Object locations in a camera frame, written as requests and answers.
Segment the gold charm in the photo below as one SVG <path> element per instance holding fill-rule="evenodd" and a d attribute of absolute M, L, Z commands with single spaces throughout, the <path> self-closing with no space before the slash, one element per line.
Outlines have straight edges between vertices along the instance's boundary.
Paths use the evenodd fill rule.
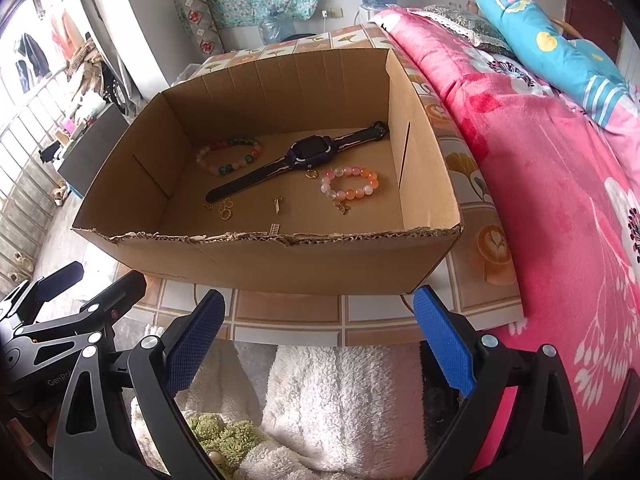
<path fill-rule="evenodd" d="M 343 204 L 342 202 L 334 202 L 334 205 L 340 210 L 343 215 L 347 214 L 347 211 L 351 209 L 350 206 Z"/>
<path fill-rule="evenodd" d="M 229 220 L 233 213 L 231 212 L 231 208 L 234 206 L 234 203 L 227 197 L 222 202 L 220 202 L 218 207 L 218 212 L 220 213 L 220 218 L 223 220 Z"/>
<path fill-rule="evenodd" d="M 283 197 L 277 196 L 273 199 L 273 203 L 276 205 L 276 215 L 280 214 L 280 201 L 284 200 Z"/>

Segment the electrical outlet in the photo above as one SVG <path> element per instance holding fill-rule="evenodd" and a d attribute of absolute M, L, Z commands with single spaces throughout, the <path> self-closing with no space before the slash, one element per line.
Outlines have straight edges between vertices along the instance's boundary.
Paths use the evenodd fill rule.
<path fill-rule="evenodd" d="M 322 9 L 320 15 L 323 18 L 342 18 L 344 16 L 342 9 Z"/>

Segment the black watch strap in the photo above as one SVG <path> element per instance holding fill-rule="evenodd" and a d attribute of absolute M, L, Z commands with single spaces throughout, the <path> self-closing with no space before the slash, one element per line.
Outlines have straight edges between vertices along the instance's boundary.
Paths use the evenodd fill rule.
<path fill-rule="evenodd" d="M 263 180 L 271 178 L 272 176 L 279 173 L 284 173 L 285 171 L 288 171 L 290 169 L 291 167 L 287 162 L 287 157 L 283 156 L 282 158 L 274 160 L 273 162 L 270 162 L 269 164 L 252 171 L 251 173 L 240 176 L 235 180 L 232 180 L 231 182 L 223 184 L 222 186 L 215 187 L 207 193 L 207 202 L 213 204 L 218 200 L 233 195 L 239 191 L 242 191 L 243 189 L 246 189 L 247 187 L 258 184 Z"/>
<path fill-rule="evenodd" d="M 346 150 L 351 146 L 367 142 L 368 140 L 380 140 L 386 137 L 389 133 L 389 127 L 382 121 L 376 121 L 373 126 L 353 132 L 352 134 L 346 134 L 341 137 L 335 137 L 334 143 L 338 146 L 338 151 Z"/>

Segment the wooden door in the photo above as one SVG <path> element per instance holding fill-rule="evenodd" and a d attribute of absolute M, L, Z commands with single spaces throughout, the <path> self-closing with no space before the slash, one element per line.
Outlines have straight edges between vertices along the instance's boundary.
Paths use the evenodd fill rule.
<path fill-rule="evenodd" d="M 618 58 L 622 18 L 609 0 L 567 0 L 564 20 L 613 61 Z"/>

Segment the cardboard box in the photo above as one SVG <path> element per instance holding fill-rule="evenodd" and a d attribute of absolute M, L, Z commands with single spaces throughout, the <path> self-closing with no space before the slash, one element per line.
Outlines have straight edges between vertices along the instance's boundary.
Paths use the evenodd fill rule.
<path fill-rule="evenodd" d="M 233 195 L 228 221 L 204 208 L 210 189 L 281 157 L 296 140 L 378 120 L 388 123 L 388 139 L 331 163 L 379 176 L 374 194 L 351 201 L 346 215 L 320 192 L 319 179 L 295 170 Z M 230 175 L 203 172 L 196 150 L 231 137 L 260 140 L 258 161 Z M 234 146 L 208 160 L 223 165 L 245 153 Z M 268 234 L 274 223 L 277 236 Z M 247 62 L 158 94 L 103 165 L 74 229 L 126 266 L 162 278 L 261 292 L 401 294 L 425 280 L 462 223 L 425 108 L 395 53 L 356 48 Z"/>

